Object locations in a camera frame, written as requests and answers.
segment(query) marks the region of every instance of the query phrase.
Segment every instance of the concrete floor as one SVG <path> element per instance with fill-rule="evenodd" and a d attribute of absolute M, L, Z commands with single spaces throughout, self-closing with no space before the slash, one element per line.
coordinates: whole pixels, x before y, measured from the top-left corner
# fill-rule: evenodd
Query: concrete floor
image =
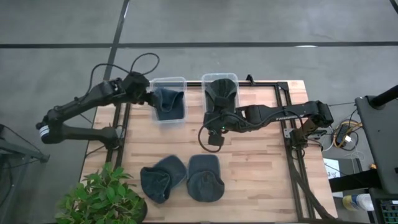
<path fill-rule="evenodd" d="M 1 0 L 0 44 L 112 43 L 122 4 L 123 0 Z M 132 0 L 120 42 L 398 41 L 397 21 L 388 0 Z M 13 223 L 53 222 L 56 202 L 77 183 L 87 142 L 44 145 L 35 124 L 53 106 L 84 94 L 92 67 L 107 62 L 109 52 L 0 49 L 0 123 L 51 154 L 47 164 L 30 165 Z M 198 80 L 209 72 L 233 72 L 239 79 L 250 73 L 256 80 L 305 80 L 310 100 L 329 104 L 377 94 L 398 83 L 398 45 L 119 49 L 114 62 L 127 68 L 143 52 L 161 57 L 158 69 L 147 76 L 150 79 Z M 144 58 L 136 70 L 153 63 Z M 99 69 L 94 83 L 103 74 Z M 116 70 L 111 74 L 123 76 Z M 353 110 L 353 105 L 331 107 L 336 121 Z M 94 113 L 85 116 L 93 119 Z M 81 117 L 67 123 L 91 126 Z M 359 134 L 366 170 L 373 159 L 363 132 Z M 334 158 L 345 155 L 337 149 L 324 153 Z"/>

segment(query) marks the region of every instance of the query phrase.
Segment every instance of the potted plant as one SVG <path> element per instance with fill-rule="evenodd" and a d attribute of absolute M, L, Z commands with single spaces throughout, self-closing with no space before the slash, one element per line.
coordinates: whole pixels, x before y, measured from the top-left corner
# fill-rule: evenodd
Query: potted plant
<path fill-rule="evenodd" d="M 147 214 L 143 198 L 122 183 L 131 175 L 122 167 L 112 170 L 106 163 L 102 172 L 85 176 L 86 185 L 79 183 L 59 203 L 56 214 L 59 224 L 135 224 Z"/>

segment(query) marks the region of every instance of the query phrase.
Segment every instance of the wooden table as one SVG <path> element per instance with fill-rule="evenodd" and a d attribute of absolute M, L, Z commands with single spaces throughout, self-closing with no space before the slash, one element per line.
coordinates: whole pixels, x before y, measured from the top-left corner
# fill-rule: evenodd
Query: wooden table
<path fill-rule="evenodd" d="M 308 101 L 303 81 L 286 81 L 292 104 Z M 241 106 L 259 104 L 277 106 L 271 87 L 240 87 Z M 162 158 L 175 154 L 185 165 L 191 156 L 207 154 L 198 144 L 197 134 L 203 122 L 200 87 L 188 87 L 188 118 L 184 126 L 161 129 L 151 120 L 151 108 L 133 105 L 129 116 L 122 166 L 134 176 L 132 189 L 146 198 L 151 222 L 296 222 L 297 215 L 287 167 L 282 130 L 279 122 L 250 133 L 225 134 L 222 150 L 215 155 L 221 164 L 225 183 L 223 197 L 212 203 L 197 202 L 187 193 L 186 181 L 172 190 L 170 198 L 156 204 L 142 192 L 139 172 Z M 114 106 L 100 107 L 94 128 L 109 126 Z M 202 134 L 207 142 L 207 134 Z M 90 142 L 88 152 L 101 146 Z M 82 176 L 96 172 L 104 164 L 106 150 L 86 159 Z M 323 158 L 318 146 L 305 150 L 305 165 L 312 192 L 330 214 L 337 217 Z M 303 210 L 305 197 L 300 194 Z"/>

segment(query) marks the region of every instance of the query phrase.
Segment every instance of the gray cloth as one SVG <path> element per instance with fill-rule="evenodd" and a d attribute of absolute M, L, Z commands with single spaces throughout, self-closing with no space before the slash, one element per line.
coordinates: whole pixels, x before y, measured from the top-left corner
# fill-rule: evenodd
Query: gray cloth
<path fill-rule="evenodd" d="M 185 117 L 184 92 L 157 88 L 154 95 L 156 96 L 154 107 L 159 121 Z"/>
<path fill-rule="evenodd" d="M 188 165 L 188 194 L 199 202 L 215 202 L 224 194 L 220 163 L 215 155 L 192 156 Z"/>
<path fill-rule="evenodd" d="M 144 193 L 156 203 L 170 197 L 170 191 L 187 176 L 187 169 L 177 156 L 168 156 L 154 167 L 143 167 L 140 172 Z"/>
<path fill-rule="evenodd" d="M 220 78 L 211 82 L 205 89 L 206 111 L 214 112 L 227 109 L 235 112 L 235 97 L 238 92 L 236 83 L 229 78 Z"/>

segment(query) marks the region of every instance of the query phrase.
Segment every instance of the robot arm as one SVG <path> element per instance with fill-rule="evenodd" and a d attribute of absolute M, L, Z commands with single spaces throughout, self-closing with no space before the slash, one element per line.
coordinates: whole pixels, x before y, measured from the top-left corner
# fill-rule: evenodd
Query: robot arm
<path fill-rule="evenodd" d="M 328 105 L 309 101 L 300 105 L 270 108 L 265 105 L 250 105 L 236 108 L 234 113 L 219 110 L 205 113 L 203 126 L 209 130 L 208 144 L 221 147 L 222 134 L 228 131 L 245 133 L 267 126 L 273 121 L 308 118 L 301 128 L 290 132 L 292 147 L 307 146 L 307 137 L 319 127 L 327 128 L 333 123 Z"/>
<path fill-rule="evenodd" d="M 145 76 L 137 72 L 131 72 L 125 79 L 103 81 L 94 86 L 86 95 L 75 98 L 73 101 L 55 106 L 47 112 L 42 122 L 36 124 L 42 141 L 46 144 L 60 143 L 66 139 L 98 140 L 107 148 L 119 146 L 119 135 L 115 128 L 103 129 L 73 128 L 64 125 L 63 122 L 75 117 L 82 112 L 97 106 L 108 104 L 133 103 L 143 105 L 147 102 L 153 105 L 152 93 L 147 93 L 149 81 Z"/>

